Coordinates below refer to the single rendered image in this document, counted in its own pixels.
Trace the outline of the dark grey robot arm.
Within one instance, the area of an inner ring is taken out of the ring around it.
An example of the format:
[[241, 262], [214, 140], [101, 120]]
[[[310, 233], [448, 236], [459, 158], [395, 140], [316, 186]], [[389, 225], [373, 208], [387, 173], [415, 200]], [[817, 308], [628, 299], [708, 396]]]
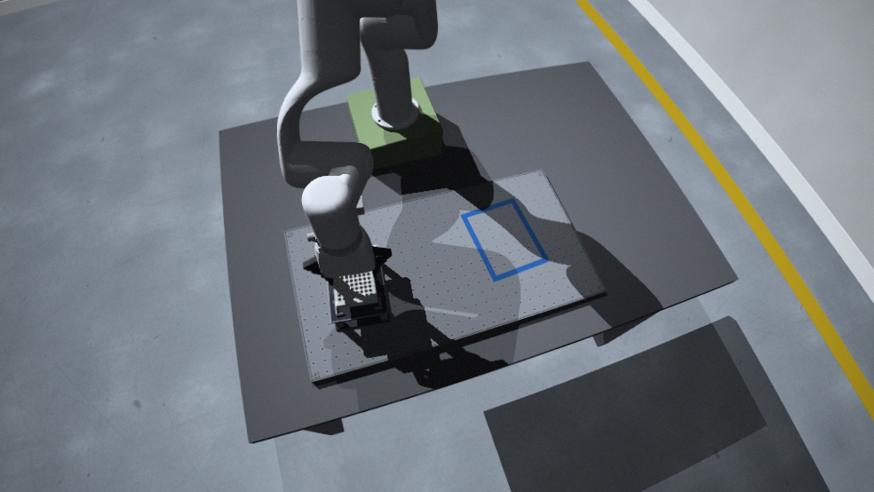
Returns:
[[343, 257], [362, 241], [358, 216], [365, 214], [362, 191], [373, 155], [357, 142], [301, 141], [302, 110], [317, 94], [358, 77], [361, 41], [377, 103], [374, 122], [387, 130], [413, 124], [419, 107], [411, 95], [404, 49], [434, 45], [436, 0], [298, 0], [298, 24], [301, 75], [283, 101], [277, 124], [282, 175], [289, 185], [305, 188], [302, 206], [314, 231], [307, 240]]

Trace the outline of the blue tape outline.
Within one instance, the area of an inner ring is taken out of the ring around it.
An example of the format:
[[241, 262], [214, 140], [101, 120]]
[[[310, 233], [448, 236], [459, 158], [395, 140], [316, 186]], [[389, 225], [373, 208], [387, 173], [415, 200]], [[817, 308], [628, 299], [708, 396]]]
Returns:
[[[481, 244], [480, 244], [480, 242], [479, 242], [479, 240], [478, 240], [478, 238], [477, 238], [475, 232], [473, 231], [473, 228], [472, 228], [472, 226], [471, 226], [471, 224], [470, 224], [470, 222], [469, 222], [469, 220], [468, 220], [468, 217], [471, 217], [471, 216], [474, 216], [474, 215], [480, 214], [480, 213], [485, 212], [485, 211], [488, 211], [488, 210], [493, 210], [493, 209], [495, 209], [495, 208], [498, 208], [498, 207], [501, 207], [501, 206], [504, 206], [504, 205], [506, 205], [506, 204], [510, 204], [510, 203], [513, 205], [514, 209], [517, 211], [517, 213], [518, 213], [518, 215], [519, 215], [519, 217], [520, 217], [522, 223], [524, 224], [524, 226], [525, 226], [526, 229], [528, 230], [529, 235], [531, 236], [531, 238], [532, 238], [534, 244], [536, 245], [537, 249], [539, 250], [539, 252], [540, 252], [540, 254], [541, 254], [541, 256], [542, 256], [542, 259], [539, 259], [539, 260], [537, 260], [537, 261], [535, 261], [535, 262], [529, 263], [529, 264], [527, 264], [527, 265], [525, 265], [525, 266], [521, 266], [521, 267], [515, 268], [515, 269], [513, 269], [513, 270], [511, 270], [511, 271], [508, 271], [508, 272], [505, 272], [505, 273], [503, 273], [503, 274], [496, 275], [495, 272], [494, 272], [494, 270], [493, 270], [493, 268], [492, 268], [492, 266], [491, 266], [491, 264], [489, 263], [489, 260], [488, 260], [488, 258], [487, 258], [487, 256], [486, 256], [486, 254], [485, 254], [483, 248], [481, 247]], [[509, 199], [509, 200], [506, 200], [506, 201], [503, 201], [503, 202], [495, 203], [495, 204], [489, 205], [489, 206], [487, 206], [487, 207], [484, 207], [484, 208], [481, 208], [481, 209], [478, 209], [478, 210], [474, 210], [474, 211], [471, 211], [471, 212], [467, 212], [467, 213], [462, 214], [462, 215], [460, 215], [460, 216], [461, 216], [462, 220], [464, 221], [465, 226], [466, 226], [466, 228], [467, 228], [467, 230], [468, 230], [470, 236], [472, 237], [473, 242], [474, 242], [474, 244], [475, 244], [477, 250], [479, 251], [479, 253], [480, 253], [480, 255], [481, 255], [481, 258], [482, 258], [482, 260], [483, 260], [485, 266], [487, 267], [487, 269], [488, 269], [488, 271], [489, 271], [489, 274], [490, 274], [490, 276], [491, 276], [493, 282], [496, 282], [496, 281], [502, 280], [502, 279], [504, 279], [504, 278], [506, 278], [506, 277], [509, 277], [509, 276], [511, 276], [511, 275], [514, 275], [514, 274], [517, 274], [517, 273], [523, 272], [523, 271], [528, 270], [528, 269], [530, 269], [530, 268], [532, 268], [532, 267], [539, 266], [539, 265], [542, 265], [543, 263], [549, 262], [549, 258], [546, 256], [546, 254], [545, 254], [545, 252], [544, 252], [544, 250], [543, 250], [543, 248], [542, 248], [540, 242], [539, 242], [538, 239], [536, 238], [536, 236], [535, 236], [533, 230], [531, 229], [531, 227], [530, 227], [528, 221], [525, 219], [523, 213], [522, 213], [521, 210], [520, 210], [520, 207], [518, 206], [518, 204], [517, 204], [517, 202], [514, 200], [514, 198]]]

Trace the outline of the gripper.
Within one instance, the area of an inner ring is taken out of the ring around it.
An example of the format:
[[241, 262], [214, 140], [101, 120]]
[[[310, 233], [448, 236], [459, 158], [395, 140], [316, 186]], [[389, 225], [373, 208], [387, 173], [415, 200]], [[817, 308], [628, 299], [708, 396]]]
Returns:
[[[372, 271], [373, 278], [377, 279], [380, 266], [392, 256], [392, 250], [388, 248], [373, 247], [367, 232], [362, 228], [362, 241], [359, 247], [349, 255], [333, 257], [326, 254], [315, 243], [316, 256], [303, 262], [303, 269], [319, 274], [330, 286], [333, 286], [333, 278], [354, 274], [364, 274]], [[329, 279], [331, 278], [331, 279]]]

